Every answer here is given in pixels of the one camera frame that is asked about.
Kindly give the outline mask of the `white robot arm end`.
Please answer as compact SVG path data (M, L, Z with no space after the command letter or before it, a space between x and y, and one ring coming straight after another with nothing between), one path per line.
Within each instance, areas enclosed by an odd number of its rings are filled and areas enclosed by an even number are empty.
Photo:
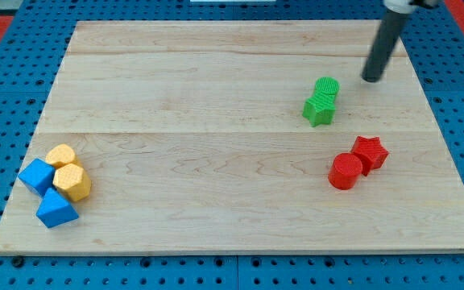
M402 15L410 15L419 7L435 9L440 3L441 0L383 0L386 8Z

